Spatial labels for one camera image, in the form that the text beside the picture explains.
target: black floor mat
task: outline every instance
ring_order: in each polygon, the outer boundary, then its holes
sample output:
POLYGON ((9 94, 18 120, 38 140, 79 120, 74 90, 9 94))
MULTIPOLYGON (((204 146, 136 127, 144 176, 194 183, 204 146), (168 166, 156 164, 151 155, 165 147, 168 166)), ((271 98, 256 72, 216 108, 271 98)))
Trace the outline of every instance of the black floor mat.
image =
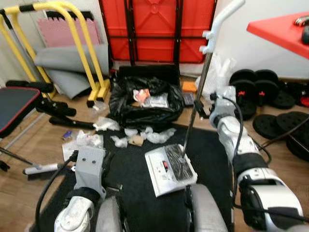
MULTIPOLYGON (((128 145, 127 148, 117 148, 110 136, 122 138, 125 134, 121 131, 102 132, 104 147, 115 152, 107 179, 123 185, 122 199, 132 232, 185 231, 184 192, 177 191, 156 198, 144 156, 146 152, 163 145, 183 144, 187 127, 173 127, 177 131, 165 144, 155 145, 145 141, 142 147, 128 145)), ((198 175, 197 182, 208 187, 231 230, 231 170, 217 133, 193 129, 187 154, 198 175)), ((74 176, 69 174, 42 213, 42 231, 54 231, 56 215, 74 184, 74 176)))

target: white wall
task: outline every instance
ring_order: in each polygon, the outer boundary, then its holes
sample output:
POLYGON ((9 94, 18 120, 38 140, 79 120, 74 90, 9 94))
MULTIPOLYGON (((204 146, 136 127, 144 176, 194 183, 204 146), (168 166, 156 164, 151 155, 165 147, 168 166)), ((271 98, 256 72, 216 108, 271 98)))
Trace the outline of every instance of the white wall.
MULTIPOLYGON (((218 13, 231 0, 218 0, 218 13)), ((309 11, 309 0, 246 0, 221 27, 216 52, 239 69, 271 69, 282 77, 309 79, 309 60, 246 31, 251 21, 309 11)))

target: pink foam mat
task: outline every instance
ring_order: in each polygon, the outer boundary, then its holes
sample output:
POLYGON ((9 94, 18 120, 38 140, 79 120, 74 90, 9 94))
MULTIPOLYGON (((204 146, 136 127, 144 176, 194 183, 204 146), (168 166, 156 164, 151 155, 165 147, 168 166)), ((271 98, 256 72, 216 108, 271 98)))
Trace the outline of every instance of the pink foam mat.
MULTIPOLYGON (((82 44, 86 44, 79 20, 75 20, 75 26, 82 44)), ((96 21, 86 20, 89 35, 93 45, 100 44, 96 21)), ((75 45, 68 23, 63 19, 39 19, 38 27, 44 39, 46 47, 62 47, 75 45)))

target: weight bench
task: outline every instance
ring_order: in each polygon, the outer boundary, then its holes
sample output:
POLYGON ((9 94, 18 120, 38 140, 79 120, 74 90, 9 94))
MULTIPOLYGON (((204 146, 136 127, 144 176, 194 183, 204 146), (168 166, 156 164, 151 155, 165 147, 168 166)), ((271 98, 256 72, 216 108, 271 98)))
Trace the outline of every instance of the weight bench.
MULTIPOLYGON (((0 88, 0 138, 8 136, 33 109, 38 112, 47 113, 52 117, 49 122, 54 125, 81 128, 86 130, 94 129, 93 123, 81 122, 68 118, 75 116, 76 110, 69 108, 65 102, 52 101, 48 95, 43 97, 41 92, 50 93, 53 91, 53 84, 27 81, 8 81, 7 87, 0 88)), ((42 167, 34 164, 12 152, 0 147, 0 152, 9 155, 34 167, 42 167)), ((0 161, 0 169, 7 171, 10 167, 0 161)))

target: yellow metal bar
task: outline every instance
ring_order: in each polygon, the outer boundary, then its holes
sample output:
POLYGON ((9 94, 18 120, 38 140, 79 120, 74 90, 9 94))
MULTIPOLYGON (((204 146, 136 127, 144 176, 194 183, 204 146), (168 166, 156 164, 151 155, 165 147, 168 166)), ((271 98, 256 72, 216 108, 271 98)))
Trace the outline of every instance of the yellow metal bar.
POLYGON ((100 89, 100 91, 98 92, 98 100, 103 101, 106 94, 108 93, 109 89, 110 89, 111 83, 109 79, 104 80, 104 86, 100 89))
POLYGON ((16 44, 11 39, 10 34, 6 30, 3 21, 4 21, 3 16, 0 15, 0 30, 1 30, 4 38, 5 38, 6 42, 9 44, 11 50, 13 51, 13 53, 16 56, 17 60, 19 61, 20 65, 22 66, 22 68, 24 69, 25 73, 27 74, 29 80, 30 81, 36 81, 34 75, 32 74, 32 72, 30 70, 30 68, 28 67, 27 63, 25 62, 24 58, 22 57, 22 55, 20 54, 18 48, 16 47, 16 44))
POLYGON ((96 70, 96 74, 98 76, 98 80, 100 82, 101 87, 103 87, 104 86, 104 80, 103 80, 101 68, 100 68, 100 65, 98 63, 98 58, 96 56, 96 52, 95 52, 93 45, 92 45, 90 35, 89 35, 89 31, 88 31, 88 27, 87 27, 87 24, 86 24, 86 20, 85 20, 83 14, 77 9, 76 6, 74 6, 70 2, 57 1, 56 3, 59 4, 60 6, 64 7, 64 8, 70 9, 79 19, 82 30, 83 30, 83 34, 84 34, 84 37, 85 37, 85 40, 86 40, 86 43, 87 43, 87 46, 88 46, 88 50, 89 50, 89 53, 90 53, 90 56, 91 56, 91 60, 94 64, 94 66, 95 66, 95 70, 96 70))
MULTIPOLYGON (((18 37, 20 38, 21 42, 24 44, 26 50, 28 51, 30 57, 32 58, 32 60, 35 60, 36 54, 33 50, 33 48, 31 47, 30 43, 28 42, 28 39, 26 38, 23 30, 21 29, 19 23, 18 23, 18 18, 17 18, 17 14, 12 14, 12 24, 14 26, 14 29, 16 31, 16 33, 18 34, 18 37)), ((42 68, 41 66, 37 66, 41 76, 43 77, 44 81, 46 83, 51 83, 48 75, 46 74, 44 68, 42 68)))
MULTIPOLYGON (((78 53, 81 57, 86 75, 88 77, 88 81, 89 81, 90 86, 92 88, 92 92, 89 95, 89 99, 88 99, 88 101, 90 102, 89 105, 91 105, 95 101, 98 94, 100 95, 100 98, 103 99, 103 97, 105 97, 107 91, 109 90, 110 83, 109 83, 109 81, 107 82, 107 81, 103 80, 101 68, 99 66, 95 50, 94 50, 94 47, 93 47, 91 39, 90 39, 87 24, 86 24, 86 21, 84 19, 84 16, 82 15, 82 13, 73 4, 71 4, 69 2, 65 2, 65 1, 34 3, 34 4, 32 4, 31 7, 32 7, 32 9, 30 9, 30 11, 31 10, 40 11, 40 10, 51 9, 51 10, 55 10, 55 11, 59 12, 60 14, 62 14, 65 17, 66 21, 68 22, 70 31, 72 33, 74 42, 76 44, 78 53), (74 12, 75 15, 78 17, 80 23, 81 23, 82 31, 83 31, 83 34, 84 34, 84 37, 85 37, 86 44, 88 46, 89 54, 91 56, 92 62, 94 64, 94 67, 95 67, 95 70, 96 70, 96 74, 98 76, 99 83, 94 82, 94 79, 93 79, 92 73, 90 71, 89 64, 87 62, 87 59, 86 59, 86 56, 85 56, 79 35, 77 33, 74 21, 72 20, 71 16, 69 15, 69 13, 64 8, 68 8, 72 12, 74 12)), ((8 7, 8 8, 4 8, 4 10, 5 10, 6 14, 12 14, 13 15, 13 25, 16 28, 16 32, 17 32, 18 36, 20 37, 21 41, 23 42, 24 46, 26 47, 27 51, 29 52, 31 58, 34 60, 35 59, 35 52, 33 51, 31 45, 27 41, 27 38, 25 37, 22 29, 20 28, 20 26, 18 24, 17 14, 19 12, 21 12, 20 7, 19 6, 8 7)))
POLYGON ((19 6, 6 7, 4 8, 4 11, 7 15, 12 15, 20 12, 19 6))

